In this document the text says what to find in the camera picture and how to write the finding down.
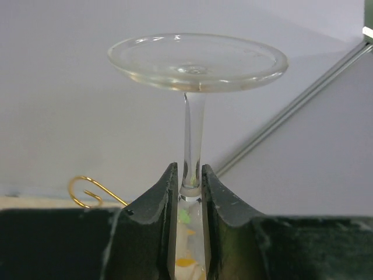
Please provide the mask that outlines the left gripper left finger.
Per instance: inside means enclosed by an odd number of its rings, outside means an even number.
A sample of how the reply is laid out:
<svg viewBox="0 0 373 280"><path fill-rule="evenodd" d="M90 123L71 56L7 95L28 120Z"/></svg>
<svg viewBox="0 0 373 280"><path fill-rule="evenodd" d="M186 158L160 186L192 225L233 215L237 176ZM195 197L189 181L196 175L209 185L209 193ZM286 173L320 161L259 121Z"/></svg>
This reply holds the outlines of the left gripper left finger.
<svg viewBox="0 0 373 280"><path fill-rule="evenodd" d="M173 279L178 168L125 208L4 209L2 279Z"/></svg>

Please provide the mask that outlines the clear wine glass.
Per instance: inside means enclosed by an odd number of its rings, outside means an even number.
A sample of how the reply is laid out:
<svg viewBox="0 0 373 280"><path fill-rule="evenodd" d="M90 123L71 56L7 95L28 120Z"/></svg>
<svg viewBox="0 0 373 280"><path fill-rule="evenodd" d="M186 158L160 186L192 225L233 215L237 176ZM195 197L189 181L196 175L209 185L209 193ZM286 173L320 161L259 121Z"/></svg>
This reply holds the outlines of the clear wine glass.
<svg viewBox="0 0 373 280"><path fill-rule="evenodd" d="M255 41L179 33L124 40L108 50L108 59L138 83L184 94L184 167L177 200L173 276L205 279L207 233L200 155L206 96L267 85L286 72L287 57Z"/></svg>

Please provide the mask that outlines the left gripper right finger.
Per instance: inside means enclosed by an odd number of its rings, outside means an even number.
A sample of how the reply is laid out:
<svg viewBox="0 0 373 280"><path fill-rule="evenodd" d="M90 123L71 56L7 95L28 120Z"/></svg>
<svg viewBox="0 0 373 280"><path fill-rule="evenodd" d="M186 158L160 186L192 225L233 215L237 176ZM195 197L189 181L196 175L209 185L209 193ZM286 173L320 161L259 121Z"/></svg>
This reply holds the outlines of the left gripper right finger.
<svg viewBox="0 0 373 280"><path fill-rule="evenodd" d="M202 190L209 279L371 279L369 216L266 215L222 184L208 165Z"/></svg>

